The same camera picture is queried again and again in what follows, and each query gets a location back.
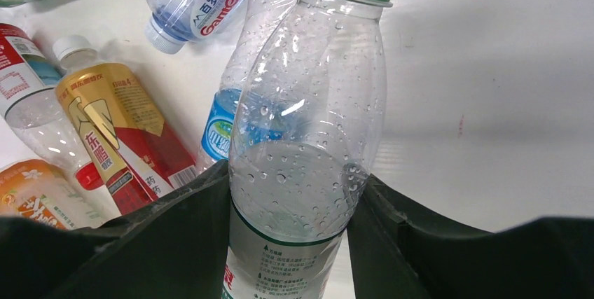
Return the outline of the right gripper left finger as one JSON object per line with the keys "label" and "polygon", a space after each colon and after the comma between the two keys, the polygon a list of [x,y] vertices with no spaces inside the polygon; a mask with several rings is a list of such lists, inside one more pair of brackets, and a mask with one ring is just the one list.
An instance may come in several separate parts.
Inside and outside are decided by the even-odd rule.
{"label": "right gripper left finger", "polygon": [[2,298],[220,298],[228,163],[99,228],[1,219]]}

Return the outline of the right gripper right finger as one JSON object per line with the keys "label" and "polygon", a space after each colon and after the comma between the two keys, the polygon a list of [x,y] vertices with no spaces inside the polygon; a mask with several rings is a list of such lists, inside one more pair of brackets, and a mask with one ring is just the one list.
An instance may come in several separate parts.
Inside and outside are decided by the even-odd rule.
{"label": "right gripper right finger", "polygon": [[592,298],[593,220],[501,232],[447,218],[368,180],[347,236],[357,298]]}

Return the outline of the green cap water bottle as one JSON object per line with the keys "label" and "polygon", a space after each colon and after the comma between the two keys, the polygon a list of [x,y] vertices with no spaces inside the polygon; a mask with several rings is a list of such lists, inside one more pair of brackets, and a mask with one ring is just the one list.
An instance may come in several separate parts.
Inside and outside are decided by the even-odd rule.
{"label": "green cap water bottle", "polygon": [[254,62],[230,140],[223,298],[321,298],[380,145],[391,0],[296,0]]}

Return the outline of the blue label clear bottle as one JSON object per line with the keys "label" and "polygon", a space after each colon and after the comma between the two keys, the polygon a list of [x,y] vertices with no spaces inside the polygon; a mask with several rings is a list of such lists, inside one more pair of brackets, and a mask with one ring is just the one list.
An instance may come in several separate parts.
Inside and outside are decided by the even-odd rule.
{"label": "blue label clear bottle", "polygon": [[199,174],[228,158],[237,103],[248,73],[264,43],[295,1],[247,0],[244,25],[221,76],[198,149],[196,169]]}

